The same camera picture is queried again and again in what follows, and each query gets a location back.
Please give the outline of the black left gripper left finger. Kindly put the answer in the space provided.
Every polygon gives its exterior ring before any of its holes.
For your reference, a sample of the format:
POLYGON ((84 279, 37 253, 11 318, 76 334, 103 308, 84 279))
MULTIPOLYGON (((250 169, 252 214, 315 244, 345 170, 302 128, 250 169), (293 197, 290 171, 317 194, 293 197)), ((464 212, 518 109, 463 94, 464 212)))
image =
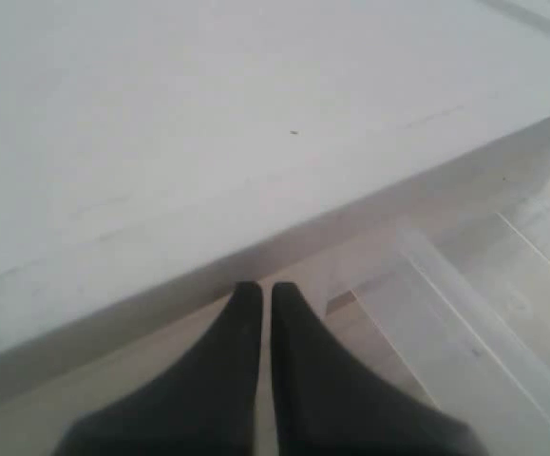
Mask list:
POLYGON ((252 454, 262 316, 260 286, 239 282, 179 361, 77 421, 55 454, 252 454))

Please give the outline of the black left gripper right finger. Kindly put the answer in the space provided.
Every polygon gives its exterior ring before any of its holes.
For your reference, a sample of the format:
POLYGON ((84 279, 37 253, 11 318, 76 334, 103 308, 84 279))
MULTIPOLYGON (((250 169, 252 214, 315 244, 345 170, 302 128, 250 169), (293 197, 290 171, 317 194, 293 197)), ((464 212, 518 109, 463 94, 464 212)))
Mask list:
POLYGON ((472 428, 379 377, 292 282, 271 297, 271 372, 282 455, 485 455, 472 428))

